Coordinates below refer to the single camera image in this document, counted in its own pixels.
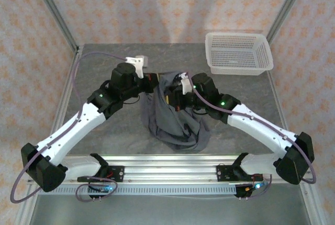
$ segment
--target floral wallpaper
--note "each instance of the floral wallpaper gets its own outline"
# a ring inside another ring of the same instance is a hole
[[[267,35],[285,0],[55,0],[78,44],[204,42],[213,30]]]
[[[335,221],[335,0],[297,0],[271,45],[273,76],[294,132],[308,132],[329,224]]]
[[[49,135],[73,53],[43,0],[0,0],[0,18],[0,224],[13,224],[20,149]]]

